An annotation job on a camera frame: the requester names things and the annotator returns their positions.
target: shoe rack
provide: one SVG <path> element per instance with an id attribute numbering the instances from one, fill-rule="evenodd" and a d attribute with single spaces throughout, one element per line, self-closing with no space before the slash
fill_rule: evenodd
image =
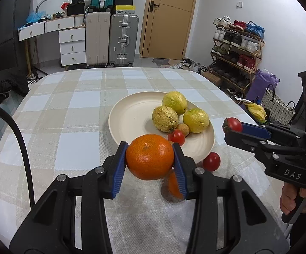
<path id="1" fill-rule="evenodd" d="M 214 72 L 214 71 L 213 71 L 213 72 L 215 73 L 215 75 L 218 75 L 218 76 L 221 77 L 224 81 L 228 82 L 230 85 L 233 86 L 233 88 L 235 88 L 236 90 L 241 91 L 241 92 L 243 93 L 243 96 L 245 97 L 245 96 L 246 96 L 246 93 L 247 93 L 247 90 L 248 90 L 248 88 L 249 88 L 249 86 L 251 85 L 252 81 L 253 81 L 254 78 L 255 78 L 255 73 L 256 73 L 256 71 L 257 71 L 257 69 L 258 69 L 258 65 L 260 64 L 260 62 L 261 62 L 261 60 L 262 60 L 262 48 L 264 47 L 265 42 L 264 42 L 264 41 L 261 41 L 261 39 L 260 39 L 259 36 L 253 35 L 253 34 L 251 34 L 251 33 L 248 33 L 248 32 L 242 31 L 242 30 L 232 29 L 232 28 L 224 27 L 224 26 L 220 26 L 220 25 L 216 25 L 216 27 L 217 27 L 217 29 L 218 29 L 218 28 L 223 28 L 223 29 L 225 29 L 225 30 L 227 30 L 227 31 L 237 32 L 237 33 L 239 33 L 239 34 L 241 34 L 241 35 L 246 35 L 246 36 L 248 36 L 248 37 L 250 37 L 250 38 L 253 38 L 253 39 L 259 41 L 259 47 L 260 47 L 259 50 L 258 50 L 256 53 L 251 53 L 251 52 L 248 52 L 247 50 L 244 50 L 244 49 L 235 47 L 235 46 L 233 46 L 233 45 L 229 45 L 229 44 L 227 44 L 227 43 L 225 43 L 225 42 L 223 42 L 223 41 L 219 41 L 219 40 L 213 39 L 214 44 L 215 44 L 216 46 L 222 46 L 223 44 L 229 46 L 228 54 L 230 53 L 230 51 L 232 50 L 232 48 L 234 48 L 234 49 L 236 49 L 237 51 L 240 51 L 240 53 L 242 52 L 242 53 L 244 53 L 244 54 L 246 54 L 246 55 L 249 55 L 249 56 L 251 56 L 251 57 L 253 57 L 253 58 L 255 59 L 255 67 L 254 67 L 251 71 L 248 71 L 248 70 L 246 70 L 246 69 L 244 69 L 244 68 L 238 66 L 237 64 L 234 64 L 233 62 L 230 62 L 230 61 L 226 60 L 224 57 L 222 57 L 222 56 L 220 56 L 220 55 L 217 55 L 216 53 L 212 53 L 212 52 L 210 53 L 210 55 L 211 55 L 213 61 L 215 61 L 215 59 L 219 59 L 219 60 L 221 60 L 221 61 L 224 61 L 224 62 L 226 62 L 226 63 L 228 63 L 228 64 L 230 64 L 230 65 L 236 67 L 236 68 L 239 69 L 239 70 L 242 70 L 243 72 L 245 72 L 245 73 L 247 73 L 247 74 L 249 75 L 250 83 L 249 83 L 244 89 L 242 89 L 241 87 L 239 87 L 237 84 L 233 83 L 232 81 L 230 81 L 230 80 L 227 79 L 226 77 L 224 77 L 224 76 L 218 74 L 217 72 Z"/>

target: purple bag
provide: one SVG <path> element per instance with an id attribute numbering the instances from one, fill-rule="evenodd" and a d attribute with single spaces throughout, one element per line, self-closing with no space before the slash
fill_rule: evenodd
<path id="1" fill-rule="evenodd" d="M 269 73 L 268 70 L 257 70 L 255 79 L 246 95 L 246 99 L 255 101 L 258 97 L 259 100 L 262 100 L 268 85 L 272 84 L 275 89 L 279 82 L 280 79 L 278 79 L 274 74 Z"/>

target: basket handle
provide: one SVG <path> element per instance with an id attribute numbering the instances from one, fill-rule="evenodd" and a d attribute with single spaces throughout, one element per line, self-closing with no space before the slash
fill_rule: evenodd
<path id="1" fill-rule="evenodd" d="M 287 108 L 287 107 L 288 107 L 288 105 L 289 105 L 289 104 L 291 104 L 291 103 L 293 103 L 293 104 L 294 104 L 294 106 L 293 106 L 293 109 L 294 109 L 294 107 L 295 107 L 295 103 L 294 103 L 294 101 L 290 101 L 290 102 L 287 104 L 286 108 Z"/>
<path id="2" fill-rule="evenodd" d="M 268 91 L 268 89 L 269 89 L 269 86 L 272 86 L 272 88 L 273 88 L 273 98 L 272 98 L 272 100 L 271 100 L 271 102 L 273 102 L 273 101 L 274 101 L 274 97 L 275 97 L 275 89 L 274 89 L 274 86 L 273 86 L 273 84 L 269 84 L 269 85 L 267 86 L 267 89 L 266 89 L 266 91 Z"/>

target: wooden door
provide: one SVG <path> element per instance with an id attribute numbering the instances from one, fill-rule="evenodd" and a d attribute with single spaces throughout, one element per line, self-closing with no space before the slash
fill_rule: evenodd
<path id="1" fill-rule="evenodd" d="M 150 0 L 142 57 L 181 59 L 195 0 Z"/>

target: silver bolt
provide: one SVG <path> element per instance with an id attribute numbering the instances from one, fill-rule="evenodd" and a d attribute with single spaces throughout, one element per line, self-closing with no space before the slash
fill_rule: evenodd
<path id="1" fill-rule="evenodd" d="M 102 174 L 105 171 L 105 168 L 102 166 L 98 166 L 97 168 L 94 169 L 94 172 L 97 174 Z"/>
<path id="2" fill-rule="evenodd" d="M 195 168 L 195 173 L 202 175 L 205 172 L 205 169 L 201 168 L 201 167 L 197 167 Z"/>
<path id="3" fill-rule="evenodd" d="M 239 175 L 234 175 L 233 176 L 233 180 L 236 181 L 236 182 L 241 182 L 242 181 L 242 177 L 239 176 Z"/>
<path id="4" fill-rule="evenodd" d="M 58 177 L 56 179 L 58 181 L 65 181 L 66 180 L 66 175 L 64 175 L 64 174 L 58 175 Z"/>

